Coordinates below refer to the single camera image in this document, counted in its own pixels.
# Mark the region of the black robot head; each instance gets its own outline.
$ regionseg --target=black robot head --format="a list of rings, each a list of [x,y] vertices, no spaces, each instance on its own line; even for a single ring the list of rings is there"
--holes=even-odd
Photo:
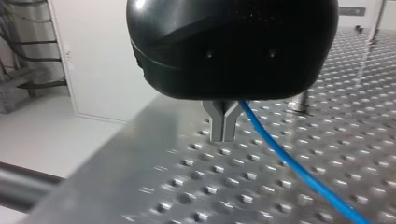
[[[192,100],[291,97],[317,79],[336,0],[129,0],[134,55],[157,91]]]

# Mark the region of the floor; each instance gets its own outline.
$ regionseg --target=floor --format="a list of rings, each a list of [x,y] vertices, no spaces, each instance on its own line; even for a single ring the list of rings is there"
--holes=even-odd
[[[0,161],[68,177],[121,127],[76,117],[66,95],[42,97],[0,115]],[[23,217],[0,207],[0,224]]]

